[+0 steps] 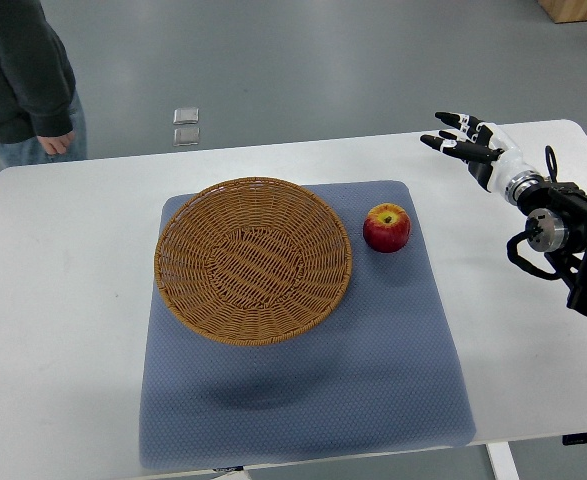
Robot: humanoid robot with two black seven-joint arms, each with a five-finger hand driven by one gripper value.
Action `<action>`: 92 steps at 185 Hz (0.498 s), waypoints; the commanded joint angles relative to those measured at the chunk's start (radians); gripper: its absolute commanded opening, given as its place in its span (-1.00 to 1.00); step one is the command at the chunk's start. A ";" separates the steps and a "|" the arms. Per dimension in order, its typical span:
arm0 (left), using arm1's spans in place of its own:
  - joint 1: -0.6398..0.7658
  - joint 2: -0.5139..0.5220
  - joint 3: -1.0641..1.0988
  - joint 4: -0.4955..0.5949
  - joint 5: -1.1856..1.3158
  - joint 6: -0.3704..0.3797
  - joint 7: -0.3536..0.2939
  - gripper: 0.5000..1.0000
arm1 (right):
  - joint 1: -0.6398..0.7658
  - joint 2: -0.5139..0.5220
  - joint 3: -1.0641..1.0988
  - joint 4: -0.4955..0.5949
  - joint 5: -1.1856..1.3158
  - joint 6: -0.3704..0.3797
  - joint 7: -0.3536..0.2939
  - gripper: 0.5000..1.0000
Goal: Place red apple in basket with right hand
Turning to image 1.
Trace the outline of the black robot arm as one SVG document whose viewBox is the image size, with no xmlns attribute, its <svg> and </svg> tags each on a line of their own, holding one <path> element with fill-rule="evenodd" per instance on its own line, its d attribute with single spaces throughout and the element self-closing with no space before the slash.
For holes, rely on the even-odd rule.
<svg viewBox="0 0 587 480">
<path fill-rule="evenodd" d="M 506 245 L 522 271 L 568 287 L 567 307 L 587 317 L 587 194 L 557 180 L 554 150 L 545 147 L 546 177 L 533 171 L 510 182 L 507 200 L 526 216 L 524 230 Z"/>
</svg>

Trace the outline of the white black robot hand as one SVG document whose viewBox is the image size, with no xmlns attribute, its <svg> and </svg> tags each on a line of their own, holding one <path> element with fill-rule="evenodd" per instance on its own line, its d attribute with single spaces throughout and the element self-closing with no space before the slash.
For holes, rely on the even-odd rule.
<svg viewBox="0 0 587 480">
<path fill-rule="evenodd" d="M 543 176 L 525 162 L 520 147 L 496 124 L 462 113 L 436 112 L 435 117 L 450 130 L 423 134 L 420 141 L 465 163 L 485 191 L 516 205 L 526 188 L 543 181 Z"/>
</svg>

